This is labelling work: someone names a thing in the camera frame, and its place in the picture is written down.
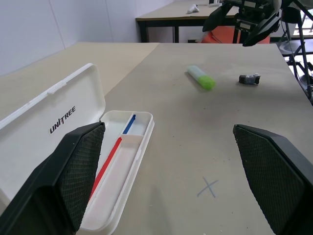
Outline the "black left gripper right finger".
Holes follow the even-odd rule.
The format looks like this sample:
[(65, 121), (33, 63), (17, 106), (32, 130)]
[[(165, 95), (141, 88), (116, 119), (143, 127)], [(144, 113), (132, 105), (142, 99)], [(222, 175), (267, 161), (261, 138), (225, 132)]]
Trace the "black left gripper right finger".
[(249, 187), (275, 235), (313, 235), (313, 164), (285, 137), (236, 124)]

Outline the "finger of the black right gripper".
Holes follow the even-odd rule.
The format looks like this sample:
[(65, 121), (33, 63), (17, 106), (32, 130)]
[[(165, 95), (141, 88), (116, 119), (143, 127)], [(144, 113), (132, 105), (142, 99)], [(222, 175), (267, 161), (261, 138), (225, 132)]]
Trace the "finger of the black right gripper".
[(208, 32), (214, 30), (216, 27), (222, 25), (227, 13), (231, 9), (231, 4), (223, 4), (213, 11), (209, 17), (205, 20), (202, 32)]
[(264, 40), (271, 33), (276, 32), (280, 25), (279, 14), (271, 16), (269, 19), (262, 20), (252, 30), (248, 32), (247, 38), (243, 41), (244, 47), (251, 47)]

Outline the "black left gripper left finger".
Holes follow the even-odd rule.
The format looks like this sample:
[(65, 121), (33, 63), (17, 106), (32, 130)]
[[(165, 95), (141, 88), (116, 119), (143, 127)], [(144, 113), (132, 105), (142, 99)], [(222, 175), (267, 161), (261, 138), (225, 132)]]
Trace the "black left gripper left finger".
[(76, 235), (96, 178), (105, 124), (67, 133), (0, 216), (0, 235)]

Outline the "green highlighter pen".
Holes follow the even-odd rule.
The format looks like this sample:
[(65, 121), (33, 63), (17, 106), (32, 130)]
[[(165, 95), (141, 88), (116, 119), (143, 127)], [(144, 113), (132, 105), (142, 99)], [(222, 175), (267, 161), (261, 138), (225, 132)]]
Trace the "green highlighter pen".
[(188, 74), (194, 78), (202, 88), (205, 90), (211, 90), (215, 87), (216, 82), (213, 78), (208, 76), (199, 67), (192, 65), (187, 68)]

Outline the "white Unitree pencil case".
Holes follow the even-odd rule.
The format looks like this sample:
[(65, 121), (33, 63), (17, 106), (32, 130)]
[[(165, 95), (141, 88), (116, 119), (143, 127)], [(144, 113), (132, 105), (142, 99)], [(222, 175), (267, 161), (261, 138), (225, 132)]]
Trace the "white Unitree pencil case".
[(148, 112), (106, 111), (98, 69), (86, 64), (0, 121), (0, 202), (6, 208), (33, 170), (76, 128), (103, 122), (105, 133), (80, 229), (112, 235), (153, 128)]

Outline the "orange box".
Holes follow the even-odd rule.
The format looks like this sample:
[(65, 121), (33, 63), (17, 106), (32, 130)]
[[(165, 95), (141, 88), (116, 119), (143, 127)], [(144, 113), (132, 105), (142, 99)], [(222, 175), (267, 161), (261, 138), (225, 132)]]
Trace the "orange box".
[(201, 43), (231, 44), (233, 43), (235, 28), (232, 26), (218, 26), (213, 31), (204, 34)]

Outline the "black metal stand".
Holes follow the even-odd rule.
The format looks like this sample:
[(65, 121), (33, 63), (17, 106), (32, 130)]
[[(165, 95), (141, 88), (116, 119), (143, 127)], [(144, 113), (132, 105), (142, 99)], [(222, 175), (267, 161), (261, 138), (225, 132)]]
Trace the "black metal stand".
[[(281, 20), (285, 23), (283, 36), (288, 48), (287, 65), (293, 69), (295, 79), (310, 102), (313, 103), (313, 64), (307, 60), (303, 23), (308, 17), (313, 23), (313, 0), (282, 0)], [(299, 32), (299, 45), (293, 49), (289, 24), (296, 24)]]

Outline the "black-framed wooden table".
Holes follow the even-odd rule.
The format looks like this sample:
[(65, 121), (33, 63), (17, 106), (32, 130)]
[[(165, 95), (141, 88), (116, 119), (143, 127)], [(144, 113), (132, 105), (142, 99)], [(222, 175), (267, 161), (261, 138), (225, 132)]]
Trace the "black-framed wooden table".
[[(188, 14), (187, 10), (189, 10), (192, 4), (197, 4), (200, 11)], [(209, 7), (200, 0), (195, 2), (185, 1), (170, 3), (160, 9), (136, 18), (139, 27), (140, 41), (142, 43), (149, 42), (148, 29), (151, 27), (172, 27), (173, 42), (178, 43), (180, 27), (203, 26), (205, 20), (216, 9), (216, 6)]]

